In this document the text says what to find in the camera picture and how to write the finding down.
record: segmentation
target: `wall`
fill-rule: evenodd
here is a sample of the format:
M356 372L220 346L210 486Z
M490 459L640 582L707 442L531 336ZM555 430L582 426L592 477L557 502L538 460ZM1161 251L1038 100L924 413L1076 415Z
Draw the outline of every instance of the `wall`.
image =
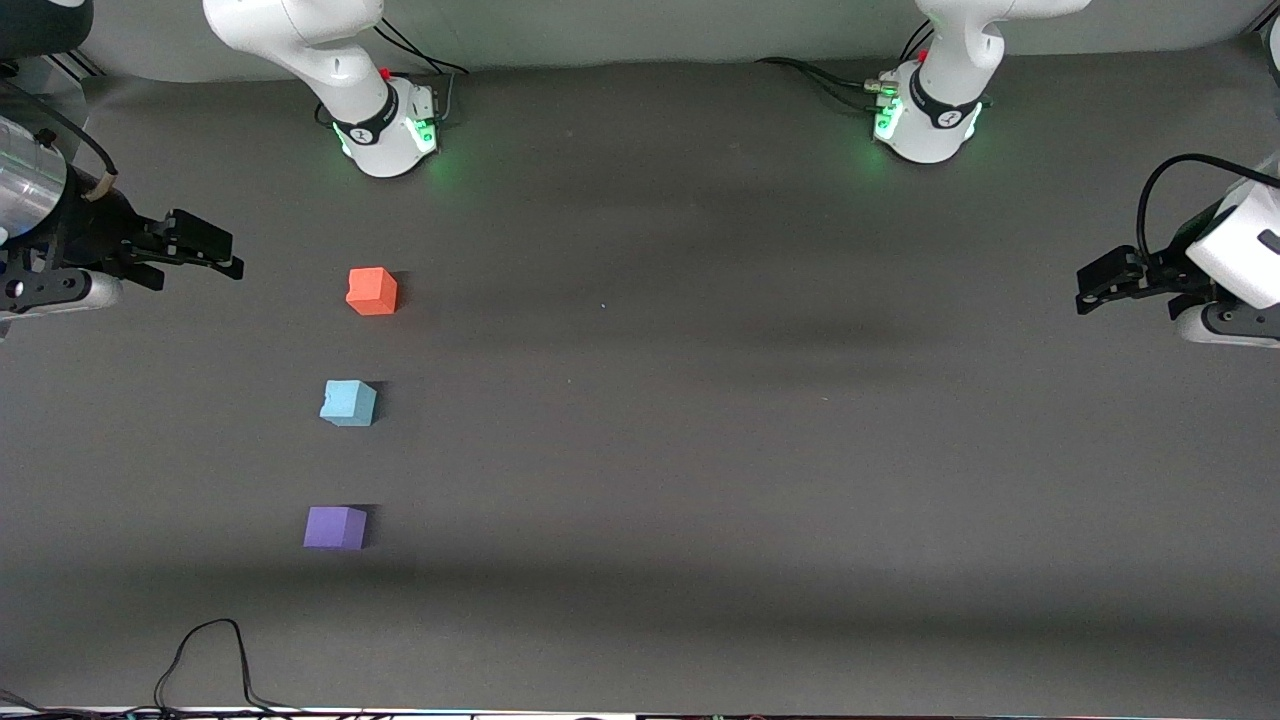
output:
M426 53L472 68L643 60L745 61L771 54L873 58L899 51L922 15L910 0L388 0ZM1267 0L1094 0L1053 20L1009 23L1014 54L1171 50L1236 35ZM412 69L365 33L375 61ZM97 3L86 51L113 74L196 82L285 77L224 47L200 0Z

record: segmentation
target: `green led light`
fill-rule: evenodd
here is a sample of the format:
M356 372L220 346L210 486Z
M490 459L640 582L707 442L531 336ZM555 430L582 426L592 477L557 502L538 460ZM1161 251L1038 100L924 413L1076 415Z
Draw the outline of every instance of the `green led light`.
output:
M973 128L978 126L978 115L982 113L982 102L973 109L973 119L969 120L969 129L964 131L964 138L969 140L973 137Z
M895 97L888 106L881 110L881 119L876 122L876 137L881 140L890 140L893 137L893 131L897 129L897 120L901 117L902 100L900 97Z
M332 127L333 133L338 136L338 142L342 143L342 154L351 158L351 147L347 147L347 138L342 135L342 131L338 129L338 123L332 123Z
M410 137L413 138L413 143L424 154L435 150L435 135L433 132L430 120L412 120L404 118L404 127L408 128Z

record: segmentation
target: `black band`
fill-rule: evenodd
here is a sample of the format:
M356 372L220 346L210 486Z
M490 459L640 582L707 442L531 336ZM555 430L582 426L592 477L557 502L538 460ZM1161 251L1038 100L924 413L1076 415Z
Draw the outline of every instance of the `black band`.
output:
M924 110L924 114L933 122L933 127L938 129L951 129L959 126L978 106L977 97L964 105L947 105L941 100L929 97L929 94L924 92L924 87L920 85L920 68L915 68L911 73L911 82L908 83L908 87L911 91L911 100Z
M396 119L398 105L399 99L397 97L396 88L387 85L387 102L383 104L383 109L376 115L358 123L344 123L335 119L333 124L338 126L338 129L356 145L372 145L378 142L387 126L392 124L392 120Z

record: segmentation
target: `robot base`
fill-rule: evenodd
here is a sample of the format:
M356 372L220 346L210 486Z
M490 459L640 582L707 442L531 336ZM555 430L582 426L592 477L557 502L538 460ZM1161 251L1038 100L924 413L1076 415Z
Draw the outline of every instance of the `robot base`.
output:
M893 81L900 88L906 88L911 74L919 67L920 63L909 60L896 69L881 73L879 79ZM911 99L910 92L899 92L896 97L881 108L876 117L872 137L888 145L895 152L913 163L941 163L955 155L960 150L960 145L973 137L974 122L977 122L979 113L982 113L980 102L968 118L961 118L955 127L936 128L928 113Z
M392 78L387 85L397 95L397 115L378 142L358 145L334 126L342 151L365 174L375 178L402 176L436 150L438 127L431 88L419 87L404 78Z

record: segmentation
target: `connector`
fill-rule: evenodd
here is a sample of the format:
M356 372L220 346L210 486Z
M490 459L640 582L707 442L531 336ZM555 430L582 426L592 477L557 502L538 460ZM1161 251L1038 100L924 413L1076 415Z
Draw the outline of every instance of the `connector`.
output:
M883 95L884 97L897 97L897 81L892 79L863 81L863 91L870 92L873 95Z

